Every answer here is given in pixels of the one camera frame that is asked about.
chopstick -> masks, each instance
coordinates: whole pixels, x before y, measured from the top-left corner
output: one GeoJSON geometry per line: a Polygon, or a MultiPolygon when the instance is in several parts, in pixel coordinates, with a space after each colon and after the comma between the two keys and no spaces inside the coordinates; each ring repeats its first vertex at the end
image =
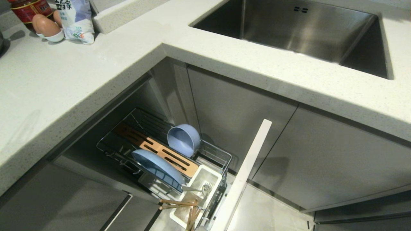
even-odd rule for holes
{"type": "Polygon", "coordinates": [[[195,207],[197,210],[195,212],[195,214],[193,214],[193,216],[191,216],[191,222],[190,222],[190,227],[189,227],[189,231],[193,231],[194,230],[194,226],[196,225],[196,220],[197,217],[200,214],[201,209],[199,209],[197,206],[195,207]]]}
{"type": "Polygon", "coordinates": [[[190,203],[190,202],[172,201],[172,200],[164,200],[164,199],[160,199],[160,202],[167,203],[167,204],[182,205],[182,206],[197,206],[199,204],[198,201],[195,201],[194,203],[190,203]]]}
{"type": "Polygon", "coordinates": [[[160,206],[160,210],[165,210],[165,209],[169,209],[169,208],[180,208],[180,207],[186,207],[185,205],[164,205],[164,206],[160,206]]]}
{"type": "Polygon", "coordinates": [[[187,226],[185,227],[185,231],[190,231],[190,225],[191,225],[191,214],[193,213],[194,207],[190,208],[190,212],[188,213],[188,220],[187,220],[187,226]]]}

white cabinet door edge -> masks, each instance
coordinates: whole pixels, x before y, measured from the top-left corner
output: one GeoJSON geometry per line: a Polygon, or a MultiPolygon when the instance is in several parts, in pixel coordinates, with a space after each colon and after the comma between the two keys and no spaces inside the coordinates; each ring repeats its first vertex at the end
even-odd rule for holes
{"type": "Polygon", "coordinates": [[[258,130],[257,135],[248,150],[247,156],[245,157],[244,162],[237,173],[233,185],[231,186],[230,192],[228,193],[227,198],[224,201],[217,218],[215,219],[215,223],[213,224],[211,231],[227,230],[245,186],[247,185],[248,176],[266,139],[271,124],[271,121],[266,119],[263,120],[260,129],[258,130]]]}

red jar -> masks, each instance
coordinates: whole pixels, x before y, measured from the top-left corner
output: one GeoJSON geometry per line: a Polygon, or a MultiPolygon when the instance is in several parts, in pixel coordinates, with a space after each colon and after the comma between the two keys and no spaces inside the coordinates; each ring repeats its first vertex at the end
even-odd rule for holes
{"type": "Polygon", "coordinates": [[[43,14],[53,20],[53,10],[50,8],[47,0],[8,0],[11,3],[11,10],[24,23],[27,29],[34,31],[33,16],[43,14]]]}

stainless steel sink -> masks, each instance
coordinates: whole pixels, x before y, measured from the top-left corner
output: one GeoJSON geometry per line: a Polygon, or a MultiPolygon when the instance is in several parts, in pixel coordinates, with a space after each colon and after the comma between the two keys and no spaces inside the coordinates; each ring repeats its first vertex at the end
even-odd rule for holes
{"type": "Polygon", "coordinates": [[[392,79],[373,14],[305,0],[230,0],[193,27],[392,79]]]}

food bag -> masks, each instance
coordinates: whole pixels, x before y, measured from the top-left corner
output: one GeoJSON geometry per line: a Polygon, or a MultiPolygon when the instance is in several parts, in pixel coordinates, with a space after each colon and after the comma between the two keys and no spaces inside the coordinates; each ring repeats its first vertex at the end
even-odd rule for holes
{"type": "Polygon", "coordinates": [[[64,35],[69,40],[80,40],[84,44],[94,43],[94,28],[88,0],[55,0],[60,13],[64,35]]]}

